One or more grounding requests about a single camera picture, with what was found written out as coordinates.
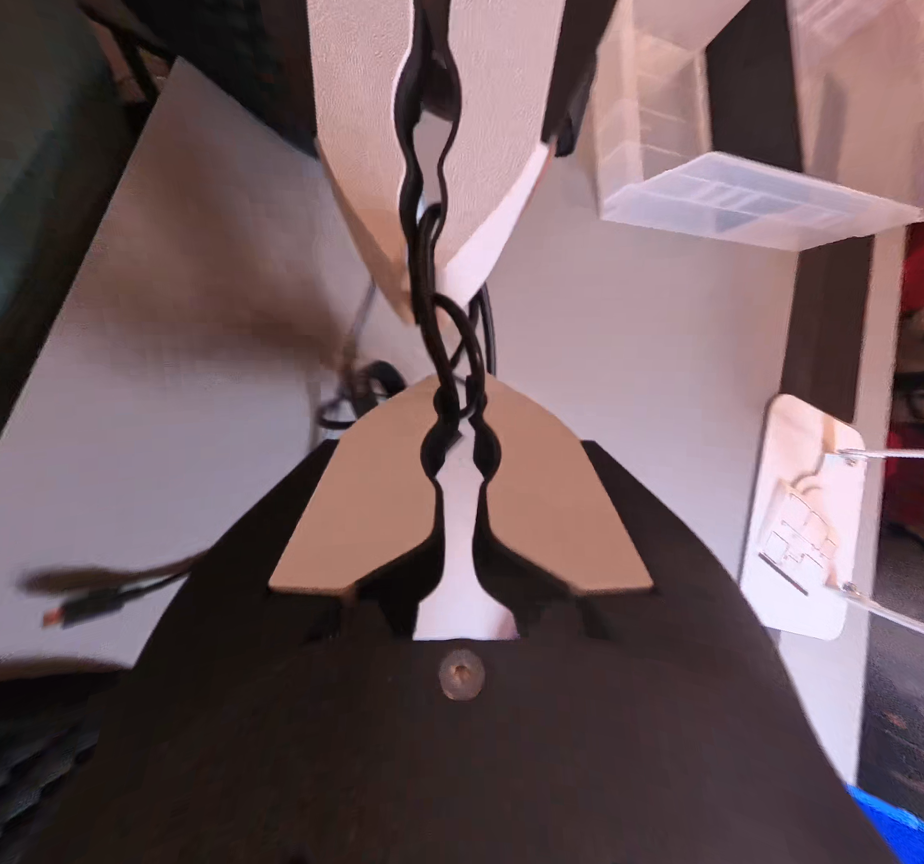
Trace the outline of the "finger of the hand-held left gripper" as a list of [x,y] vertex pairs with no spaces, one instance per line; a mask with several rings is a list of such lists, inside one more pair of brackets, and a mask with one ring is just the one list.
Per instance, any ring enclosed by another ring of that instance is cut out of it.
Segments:
[[436,287],[466,305],[487,280],[550,155],[541,138],[566,0],[450,0],[460,113],[442,159]]
[[414,0],[306,0],[316,144],[353,244],[399,319],[413,321],[400,216],[408,160],[400,78],[414,48]]

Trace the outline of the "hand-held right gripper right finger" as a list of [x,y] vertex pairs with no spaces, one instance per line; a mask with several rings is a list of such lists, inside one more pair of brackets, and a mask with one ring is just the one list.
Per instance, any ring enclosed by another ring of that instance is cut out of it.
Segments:
[[582,442],[495,377],[472,412],[481,484],[472,557],[492,596],[594,596],[653,588]]

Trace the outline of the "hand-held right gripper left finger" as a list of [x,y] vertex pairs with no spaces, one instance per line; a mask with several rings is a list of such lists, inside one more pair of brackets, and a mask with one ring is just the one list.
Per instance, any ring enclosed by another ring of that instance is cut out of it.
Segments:
[[277,593],[340,595],[422,544],[436,492],[422,445],[437,424],[432,375],[340,438],[269,580]]

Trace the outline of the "black usb cable red plug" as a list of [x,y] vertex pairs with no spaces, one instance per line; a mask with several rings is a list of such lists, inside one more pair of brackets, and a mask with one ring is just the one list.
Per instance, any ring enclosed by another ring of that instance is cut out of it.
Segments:
[[[417,223],[416,233],[409,248],[411,298],[414,320],[433,362],[440,389],[448,397],[450,415],[459,421],[467,419],[474,409],[473,403],[462,407],[456,394],[455,369],[461,355],[465,353],[468,356],[470,376],[479,386],[479,392],[483,391],[485,374],[493,374],[494,370],[484,362],[477,337],[477,324],[453,300],[438,292],[435,286],[434,252],[437,237],[444,224],[444,215],[442,204],[433,203],[422,211]],[[437,309],[446,313],[459,334],[459,343],[453,354],[446,351],[444,340],[438,336]],[[136,586],[108,586],[77,595],[45,612],[40,625],[42,628],[69,628],[116,614],[128,604],[185,580],[203,557],[204,554],[195,555],[189,559],[184,569],[160,576],[153,582]]]

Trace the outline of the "clear plastic bin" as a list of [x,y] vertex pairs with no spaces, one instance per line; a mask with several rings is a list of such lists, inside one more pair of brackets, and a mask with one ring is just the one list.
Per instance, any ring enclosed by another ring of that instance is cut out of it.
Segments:
[[922,221],[922,0],[787,0],[804,171],[711,147],[705,50],[748,0],[620,0],[589,138],[607,222],[800,252]]

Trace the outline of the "blue plastic bin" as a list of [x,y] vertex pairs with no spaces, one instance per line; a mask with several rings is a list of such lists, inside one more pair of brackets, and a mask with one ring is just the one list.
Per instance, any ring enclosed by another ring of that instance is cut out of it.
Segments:
[[846,786],[853,800],[902,863],[923,863],[923,821],[872,794]]

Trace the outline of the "black divider panel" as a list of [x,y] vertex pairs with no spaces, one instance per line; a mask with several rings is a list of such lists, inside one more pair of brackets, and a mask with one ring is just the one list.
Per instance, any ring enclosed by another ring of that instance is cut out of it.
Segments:
[[711,147],[804,171],[787,0],[748,0],[705,50]]

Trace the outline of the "white document stand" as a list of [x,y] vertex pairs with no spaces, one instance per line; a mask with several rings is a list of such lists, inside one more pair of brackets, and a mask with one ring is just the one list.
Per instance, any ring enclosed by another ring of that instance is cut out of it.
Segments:
[[[868,449],[845,422],[791,395],[770,403],[740,571],[740,588],[764,627],[801,636],[837,639],[853,605],[872,616],[922,634],[920,620],[877,603],[854,580],[861,506],[868,465],[877,461],[922,461],[921,449]],[[779,482],[808,491],[817,487],[815,508],[839,538],[837,580],[804,596],[757,557],[757,535]]]

